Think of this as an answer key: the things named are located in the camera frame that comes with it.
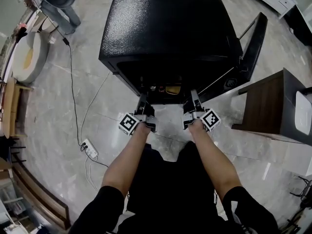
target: power strip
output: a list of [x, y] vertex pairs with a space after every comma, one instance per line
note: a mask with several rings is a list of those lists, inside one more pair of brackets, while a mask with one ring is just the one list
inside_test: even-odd
[[88, 139], [85, 139], [83, 142], [86, 143], [84, 147], [88, 156], [90, 156], [91, 158], [95, 158], [96, 156], [98, 156], [98, 152]]

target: yellow object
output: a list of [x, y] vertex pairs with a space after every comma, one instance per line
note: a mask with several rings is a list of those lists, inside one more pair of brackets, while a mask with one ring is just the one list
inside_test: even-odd
[[24, 61], [24, 69], [27, 69], [31, 63], [31, 59], [33, 58], [33, 52], [34, 49], [30, 49], [26, 55], [25, 61]]
[[166, 93], [170, 95], [178, 95], [180, 93], [181, 87], [166, 87]]

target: gray tile floor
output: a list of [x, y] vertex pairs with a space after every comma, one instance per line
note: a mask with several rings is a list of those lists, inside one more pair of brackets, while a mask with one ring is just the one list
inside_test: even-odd
[[[112, 0], [76, 0], [74, 9], [81, 26], [68, 37], [73, 53], [74, 91], [78, 124], [95, 92], [107, 77], [97, 98], [90, 107], [82, 139], [89, 138], [99, 152], [99, 161], [109, 165], [128, 141], [118, 128], [125, 112], [132, 112], [138, 98], [98, 60], [101, 36]], [[259, 12], [269, 19], [262, 51], [253, 74], [258, 81], [283, 67], [291, 71], [306, 86], [312, 85], [311, 53], [289, 32], [284, 21], [259, 0], [223, 0], [238, 36]], [[25, 118], [23, 141], [27, 149], [25, 165], [53, 194], [68, 204], [70, 217], [75, 221], [96, 191], [86, 181], [85, 155], [77, 145], [74, 104], [71, 96], [69, 49], [57, 32], [52, 35], [46, 65], [32, 84]], [[244, 95], [235, 91], [205, 103], [214, 108], [222, 124], [212, 133], [220, 149], [234, 163], [242, 184], [251, 195], [269, 209], [278, 224], [285, 223], [299, 207], [300, 200], [289, 194], [299, 192], [303, 184], [296, 175], [282, 169], [285, 156], [296, 149], [311, 147], [287, 144], [253, 134], [231, 130], [240, 122], [244, 111]], [[155, 106], [159, 131], [150, 134], [148, 142], [168, 161], [175, 161], [184, 143], [191, 139], [180, 126], [182, 108], [177, 105]], [[92, 166], [92, 178], [100, 186], [105, 167]], [[224, 214], [220, 203], [218, 211]]]

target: black sleeve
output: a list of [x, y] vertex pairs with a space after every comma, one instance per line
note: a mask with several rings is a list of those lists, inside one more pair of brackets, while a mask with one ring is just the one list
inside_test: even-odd
[[229, 222], [239, 225], [244, 231], [255, 230], [258, 234], [279, 233], [274, 216], [255, 201], [245, 188], [234, 187], [229, 190], [222, 204]]
[[122, 214], [123, 207], [122, 193], [114, 187], [104, 186], [96, 198], [82, 211], [69, 234], [112, 231]]

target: open cabinet door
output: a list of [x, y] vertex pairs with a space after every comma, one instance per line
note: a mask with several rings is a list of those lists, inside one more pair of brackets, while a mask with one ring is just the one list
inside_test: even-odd
[[245, 40], [246, 45], [238, 67], [233, 67], [214, 82], [198, 90], [199, 99], [202, 103], [250, 81], [261, 51], [267, 23], [267, 17], [260, 12], [239, 38], [242, 40], [244, 36], [249, 36]]

